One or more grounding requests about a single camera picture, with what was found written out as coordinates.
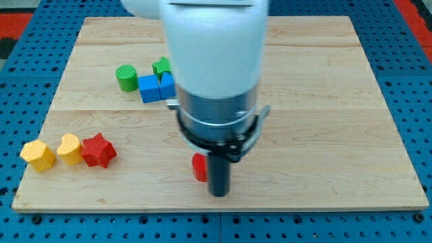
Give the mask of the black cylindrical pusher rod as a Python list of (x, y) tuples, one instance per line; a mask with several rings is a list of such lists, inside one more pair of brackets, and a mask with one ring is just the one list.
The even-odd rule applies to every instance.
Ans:
[(207, 186), (216, 197), (223, 197), (230, 191), (230, 162), (224, 157), (214, 154), (207, 157)]

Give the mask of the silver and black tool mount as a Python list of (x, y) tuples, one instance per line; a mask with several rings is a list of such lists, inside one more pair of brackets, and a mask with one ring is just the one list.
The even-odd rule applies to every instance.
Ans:
[(257, 87), (233, 97), (205, 98), (177, 87), (166, 100), (182, 137), (194, 151), (237, 163), (258, 141), (271, 107), (257, 110)]

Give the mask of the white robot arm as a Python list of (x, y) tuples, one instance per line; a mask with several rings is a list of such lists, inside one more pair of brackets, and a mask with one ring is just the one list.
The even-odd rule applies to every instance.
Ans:
[(160, 20), (184, 140), (207, 158), (207, 188), (230, 191), (230, 167), (259, 139), (270, 108), (257, 107), (267, 1), (122, 0), (132, 15)]

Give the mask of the blue block behind arm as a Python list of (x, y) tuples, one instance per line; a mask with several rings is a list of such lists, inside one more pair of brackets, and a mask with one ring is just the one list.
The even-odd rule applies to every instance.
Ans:
[(176, 95), (175, 82), (173, 76), (170, 73), (164, 72), (162, 74), (161, 81), (159, 84), (159, 91), (162, 100), (175, 97)]

